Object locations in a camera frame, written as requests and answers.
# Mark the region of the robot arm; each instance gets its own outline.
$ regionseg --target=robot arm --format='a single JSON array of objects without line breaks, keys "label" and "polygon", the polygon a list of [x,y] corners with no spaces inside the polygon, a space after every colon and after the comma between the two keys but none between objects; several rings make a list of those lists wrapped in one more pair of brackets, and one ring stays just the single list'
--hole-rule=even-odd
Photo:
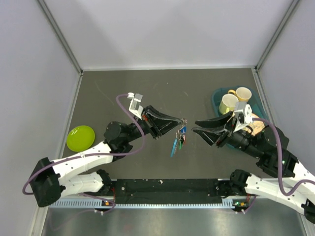
[{"label": "robot arm", "polygon": [[[142,96],[129,93],[131,99],[129,111],[135,115],[145,135],[151,134],[158,139],[178,125],[183,119],[160,113],[152,106],[140,106]],[[108,174],[99,170],[89,175],[79,175],[99,165],[120,160],[124,155],[110,154],[129,153],[133,148],[130,142],[141,137],[139,129],[134,123],[124,124],[113,121],[107,125],[105,139],[96,146],[73,156],[50,161],[47,157],[39,160],[32,175],[39,170],[58,163],[41,172],[31,182],[31,188],[39,207],[48,206],[60,197],[82,192],[101,192],[106,194],[111,186]]]},{"label": "robot arm", "polygon": [[[278,154],[275,135],[270,126],[263,128],[255,136],[243,130],[252,122],[252,110],[246,103],[238,103],[234,112],[227,113],[219,118],[196,121],[200,127],[192,130],[209,145],[218,148],[229,144],[238,150],[258,159],[256,165],[268,175],[278,177]],[[282,177],[287,186],[294,187],[305,179],[315,180],[296,156],[287,150],[289,139],[278,129],[282,145]],[[236,170],[230,178],[232,192],[236,195],[255,194],[295,209],[312,223],[315,223],[315,185],[304,182],[291,196],[285,196],[279,185],[260,179],[245,171]]]}]

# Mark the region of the mug handle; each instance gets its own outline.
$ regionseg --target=mug handle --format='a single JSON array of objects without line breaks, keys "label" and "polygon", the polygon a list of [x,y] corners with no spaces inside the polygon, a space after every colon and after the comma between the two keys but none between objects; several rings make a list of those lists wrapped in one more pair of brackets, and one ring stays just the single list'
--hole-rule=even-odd
[{"label": "mug handle", "polygon": [[232,93],[232,94],[236,95],[236,91],[234,91],[232,89],[230,89],[227,93]]}]

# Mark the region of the gray floor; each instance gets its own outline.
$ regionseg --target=gray floor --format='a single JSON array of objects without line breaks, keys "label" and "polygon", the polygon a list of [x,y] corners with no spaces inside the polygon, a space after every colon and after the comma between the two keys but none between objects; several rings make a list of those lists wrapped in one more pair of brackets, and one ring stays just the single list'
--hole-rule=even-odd
[{"label": "gray floor", "polygon": [[[85,72],[70,129],[89,125],[97,144],[103,140],[107,124],[113,120],[130,123],[115,102],[118,94],[144,95],[142,106],[188,120],[187,145],[170,158],[175,131],[159,140],[146,136],[145,149],[134,156],[103,165],[111,178],[229,178],[235,169],[266,177],[255,159],[228,147],[208,146],[191,132],[194,121],[215,117],[211,95],[222,87],[244,85],[257,90],[250,69],[190,69]],[[124,99],[127,107],[129,100]],[[138,148],[141,140],[136,140]],[[72,155],[67,147],[64,156]]]},{"label": "gray floor", "polygon": [[[53,228],[82,209],[49,209]],[[82,213],[42,236],[302,236],[301,217],[270,200],[257,200],[245,215],[230,209],[117,209],[104,216]]]}]

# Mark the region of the mug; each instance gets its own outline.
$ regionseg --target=mug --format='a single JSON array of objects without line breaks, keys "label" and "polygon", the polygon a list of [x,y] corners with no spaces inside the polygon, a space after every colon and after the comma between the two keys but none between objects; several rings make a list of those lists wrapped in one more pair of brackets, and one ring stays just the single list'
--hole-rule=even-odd
[{"label": "mug", "polygon": [[224,115],[230,111],[234,111],[234,107],[238,103],[238,98],[233,94],[226,94],[222,97],[219,112]]},{"label": "mug", "polygon": [[236,91],[231,89],[227,93],[234,94],[240,102],[248,102],[252,97],[252,92],[246,87],[239,87]]}]

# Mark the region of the white wall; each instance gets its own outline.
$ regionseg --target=white wall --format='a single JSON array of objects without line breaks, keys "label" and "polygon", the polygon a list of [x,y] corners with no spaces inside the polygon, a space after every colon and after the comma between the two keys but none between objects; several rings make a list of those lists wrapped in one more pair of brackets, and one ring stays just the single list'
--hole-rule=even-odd
[{"label": "white wall", "polygon": [[55,159],[78,74],[34,0],[0,3],[0,235],[28,234],[34,196],[22,186]]},{"label": "white wall", "polygon": [[83,69],[256,65],[292,0],[46,0]]},{"label": "white wall", "polygon": [[315,174],[315,1],[301,1],[261,70],[277,125]]}]

